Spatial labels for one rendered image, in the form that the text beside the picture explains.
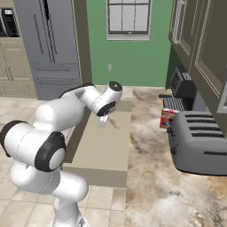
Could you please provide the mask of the black wall oven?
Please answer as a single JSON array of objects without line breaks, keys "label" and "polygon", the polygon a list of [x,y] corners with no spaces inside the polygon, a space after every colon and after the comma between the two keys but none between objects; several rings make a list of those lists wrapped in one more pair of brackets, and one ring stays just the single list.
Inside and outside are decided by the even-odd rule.
[{"label": "black wall oven", "polygon": [[19,37],[20,32],[12,8],[0,8],[0,37]]}]

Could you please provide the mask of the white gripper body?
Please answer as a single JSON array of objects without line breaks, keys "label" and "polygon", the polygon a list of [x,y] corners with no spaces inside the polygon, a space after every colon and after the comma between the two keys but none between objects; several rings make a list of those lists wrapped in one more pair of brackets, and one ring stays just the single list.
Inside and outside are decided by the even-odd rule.
[{"label": "white gripper body", "polygon": [[100,117],[100,118],[99,118],[99,122],[98,122],[98,126],[99,126],[100,128],[104,128],[105,125],[106,125],[107,119],[108,119],[108,116],[107,116],[107,115],[106,115],[106,116]]}]

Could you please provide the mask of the beige cupboard run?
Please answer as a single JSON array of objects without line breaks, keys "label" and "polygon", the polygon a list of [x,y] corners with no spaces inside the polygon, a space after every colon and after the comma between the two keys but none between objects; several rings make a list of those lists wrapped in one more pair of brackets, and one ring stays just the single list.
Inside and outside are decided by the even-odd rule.
[{"label": "beige cupboard run", "polygon": [[[13,0],[0,0],[0,8],[13,9],[20,32]],[[19,37],[0,37],[0,97],[36,97],[21,32]]]}]

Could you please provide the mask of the red printed box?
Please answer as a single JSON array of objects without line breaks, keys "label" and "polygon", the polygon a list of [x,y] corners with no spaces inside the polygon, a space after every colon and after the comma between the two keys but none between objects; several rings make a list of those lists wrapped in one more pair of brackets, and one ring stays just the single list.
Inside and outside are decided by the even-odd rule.
[{"label": "red printed box", "polygon": [[178,113],[177,110],[163,108],[160,116],[160,127],[163,129],[168,128],[173,121],[174,116]]}]

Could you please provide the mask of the brown wall cupboard door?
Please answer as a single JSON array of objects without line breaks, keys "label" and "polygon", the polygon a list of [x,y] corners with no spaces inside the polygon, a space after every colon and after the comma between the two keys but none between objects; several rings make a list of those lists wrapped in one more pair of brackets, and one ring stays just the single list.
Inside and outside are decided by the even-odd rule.
[{"label": "brown wall cupboard door", "polygon": [[227,81],[227,0],[204,0],[190,76],[227,137],[227,113],[218,113]]},{"label": "brown wall cupboard door", "polygon": [[207,0],[173,0],[168,39],[187,72]]}]

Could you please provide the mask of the grey four-slot toaster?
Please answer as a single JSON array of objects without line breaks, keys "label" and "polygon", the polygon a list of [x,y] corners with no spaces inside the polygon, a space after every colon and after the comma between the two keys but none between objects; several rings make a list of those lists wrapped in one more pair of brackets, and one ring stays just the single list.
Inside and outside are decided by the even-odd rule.
[{"label": "grey four-slot toaster", "polygon": [[167,132],[177,170],[195,175],[227,176],[227,139],[210,112],[179,112]]}]

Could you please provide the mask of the beige open drawer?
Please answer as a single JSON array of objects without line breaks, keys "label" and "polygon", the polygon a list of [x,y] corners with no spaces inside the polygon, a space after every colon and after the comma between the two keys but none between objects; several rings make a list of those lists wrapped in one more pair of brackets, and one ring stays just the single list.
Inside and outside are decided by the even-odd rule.
[{"label": "beige open drawer", "polygon": [[67,137],[67,155],[62,168],[84,177],[90,185],[125,188],[127,184],[131,101],[122,100],[104,128],[99,118],[85,109],[82,122]]}]

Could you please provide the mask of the wooden spoon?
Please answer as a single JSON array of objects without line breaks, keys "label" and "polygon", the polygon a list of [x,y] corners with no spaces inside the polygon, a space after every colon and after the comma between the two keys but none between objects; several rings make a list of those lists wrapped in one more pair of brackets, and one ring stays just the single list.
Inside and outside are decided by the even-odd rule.
[{"label": "wooden spoon", "polygon": [[108,118],[108,120],[110,121],[110,123],[116,128],[116,129],[119,129],[120,128],[120,125],[118,124],[117,121],[115,121],[114,119],[112,118]]}]

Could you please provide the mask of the brown tall side panel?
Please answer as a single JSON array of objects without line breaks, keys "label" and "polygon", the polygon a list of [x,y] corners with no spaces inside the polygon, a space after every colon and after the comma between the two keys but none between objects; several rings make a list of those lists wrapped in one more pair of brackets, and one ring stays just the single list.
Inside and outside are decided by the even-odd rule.
[{"label": "brown tall side panel", "polygon": [[92,82],[86,0],[73,0],[77,51],[82,83]]}]

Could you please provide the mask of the black coffee machine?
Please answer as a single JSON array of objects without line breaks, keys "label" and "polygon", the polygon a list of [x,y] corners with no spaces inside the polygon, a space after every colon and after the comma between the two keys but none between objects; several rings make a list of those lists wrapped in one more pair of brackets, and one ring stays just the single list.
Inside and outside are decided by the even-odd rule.
[{"label": "black coffee machine", "polygon": [[170,78],[171,95],[160,94],[163,107],[176,111],[205,111],[206,104],[183,66],[175,67]]}]

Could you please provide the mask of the grey fridge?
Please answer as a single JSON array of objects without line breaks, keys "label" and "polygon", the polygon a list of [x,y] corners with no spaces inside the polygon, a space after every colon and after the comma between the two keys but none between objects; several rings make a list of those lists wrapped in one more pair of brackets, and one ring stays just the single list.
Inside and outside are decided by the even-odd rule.
[{"label": "grey fridge", "polygon": [[81,84],[71,0],[13,0],[40,100]]}]

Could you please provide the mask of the white framed window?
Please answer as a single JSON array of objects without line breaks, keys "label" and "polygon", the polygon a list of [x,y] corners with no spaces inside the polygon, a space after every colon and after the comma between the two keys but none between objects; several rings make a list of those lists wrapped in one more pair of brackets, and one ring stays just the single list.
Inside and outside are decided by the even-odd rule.
[{"label": "white framed window", "polygon": [[149,41],[153,0],[106,0],[108,41]]}]

